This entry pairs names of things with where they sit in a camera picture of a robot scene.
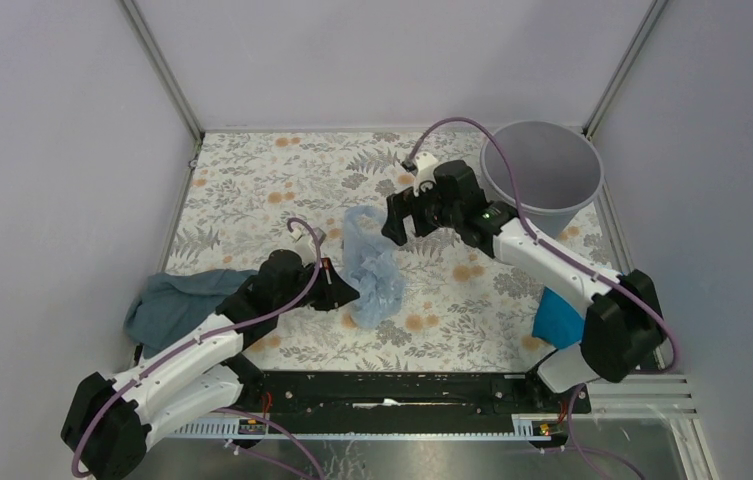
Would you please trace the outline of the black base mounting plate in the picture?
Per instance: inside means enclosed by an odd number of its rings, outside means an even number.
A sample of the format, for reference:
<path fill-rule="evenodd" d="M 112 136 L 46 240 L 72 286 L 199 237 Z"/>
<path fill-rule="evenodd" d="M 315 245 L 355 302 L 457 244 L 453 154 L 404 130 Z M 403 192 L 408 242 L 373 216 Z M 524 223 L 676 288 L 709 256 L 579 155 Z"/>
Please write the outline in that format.
<path fill-rule="evenodd" d="M 534 374 L 268 371 L 249 380 L 233 409 L 275 422 L 295 418 L 452 418 L 591 410 L 586 393 L 556 393 Z"/>

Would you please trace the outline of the grey-blue cloth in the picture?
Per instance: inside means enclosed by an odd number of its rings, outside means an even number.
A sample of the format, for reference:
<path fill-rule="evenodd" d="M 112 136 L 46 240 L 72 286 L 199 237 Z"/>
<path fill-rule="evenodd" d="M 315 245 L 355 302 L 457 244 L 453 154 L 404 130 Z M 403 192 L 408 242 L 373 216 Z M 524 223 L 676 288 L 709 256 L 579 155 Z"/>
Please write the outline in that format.
<path fill-rule="evenodd" d="M 215 269 L 180 276 L 157 273 L 128 309 L 124 332 L 150 358 L 198 327 L 256 272 Z"/>

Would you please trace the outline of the light blue plastic trash bag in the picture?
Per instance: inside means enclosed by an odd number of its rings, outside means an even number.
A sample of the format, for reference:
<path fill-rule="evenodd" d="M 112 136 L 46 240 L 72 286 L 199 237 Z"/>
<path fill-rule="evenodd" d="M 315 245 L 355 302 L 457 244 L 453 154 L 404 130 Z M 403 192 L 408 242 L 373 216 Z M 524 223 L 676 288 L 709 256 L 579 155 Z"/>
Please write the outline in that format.
<path fill-rule="evenodd" d="M 397 314 L 405 293 L 396 245 L 381 234 L 386 220 L 385 211 L 367 205 L 351 207 L 343 216 L 341 276 L 359 293 L 351 316 L 364 329 L 375 329 Z"/>

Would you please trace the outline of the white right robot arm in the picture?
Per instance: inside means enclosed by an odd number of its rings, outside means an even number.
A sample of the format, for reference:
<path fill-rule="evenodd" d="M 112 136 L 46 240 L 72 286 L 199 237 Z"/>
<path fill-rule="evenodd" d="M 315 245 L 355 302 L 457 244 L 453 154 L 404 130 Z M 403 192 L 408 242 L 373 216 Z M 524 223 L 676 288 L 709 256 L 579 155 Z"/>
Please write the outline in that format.
<path fill-rule="evenodd" d="M 581 339 L 532 369 L 536 377 L 527 382 L 525 396 L 535 410 L 553 410 L 579 384 L 621 382 L 668 339 L 646 274 L 603 269 L 564 248 L 514 207 L 487 200 L 463 161 L 421 153 L 402 166 L 414 182 L 388 196 L 386 238 L 404 245 L 407 218 L 417 237 L 451 229 L 464 244 L 543 283 L 581 316 Z"/>

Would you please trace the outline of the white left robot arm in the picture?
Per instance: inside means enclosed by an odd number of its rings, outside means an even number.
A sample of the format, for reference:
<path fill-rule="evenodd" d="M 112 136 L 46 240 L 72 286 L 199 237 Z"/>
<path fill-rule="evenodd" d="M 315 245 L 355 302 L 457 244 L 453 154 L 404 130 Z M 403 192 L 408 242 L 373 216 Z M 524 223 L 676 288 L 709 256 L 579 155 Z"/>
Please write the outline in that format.
<path fill-rule="evenodd" d="M 129 370 L 80 381 L 60 432 L 73 453 L 72 474 L 123 479 L 156 443 L 198 417 L 230 405 L 253 409 L 260 381 L 227 361 L 289 310 L 332 311 L 359 296 L 329 258 L 306 263 L 291 250 L 272 252 L 180 339 Z"/>

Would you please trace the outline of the bright blue cloth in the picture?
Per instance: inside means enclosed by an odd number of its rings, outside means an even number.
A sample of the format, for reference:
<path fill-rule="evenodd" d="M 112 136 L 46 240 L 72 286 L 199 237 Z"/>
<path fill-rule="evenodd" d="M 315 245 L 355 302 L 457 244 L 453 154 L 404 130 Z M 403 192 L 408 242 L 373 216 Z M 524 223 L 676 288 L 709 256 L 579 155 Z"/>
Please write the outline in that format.
<path fill-rule="evenodd" d="M 584 319 L 561 296 L 549 288 L 542 292 L 533 320 L 532 336 L 556 349 L 578 344 L 584 332 Z"/>

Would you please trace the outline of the grey plastic trash bin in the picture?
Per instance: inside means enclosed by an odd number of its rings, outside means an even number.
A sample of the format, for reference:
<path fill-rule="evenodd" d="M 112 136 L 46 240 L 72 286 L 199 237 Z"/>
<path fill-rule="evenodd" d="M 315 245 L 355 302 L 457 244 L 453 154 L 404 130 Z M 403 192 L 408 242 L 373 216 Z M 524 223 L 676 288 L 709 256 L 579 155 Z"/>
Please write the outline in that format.
<path fill-rule="evenodd" d="M 582 134 L 546 121 L 519 121 L 493 133 L 480 153 L 491 195 L 514 204 L 543 233 L 559 236 L 598 196 L 605 180 L 600 154 Z"/>

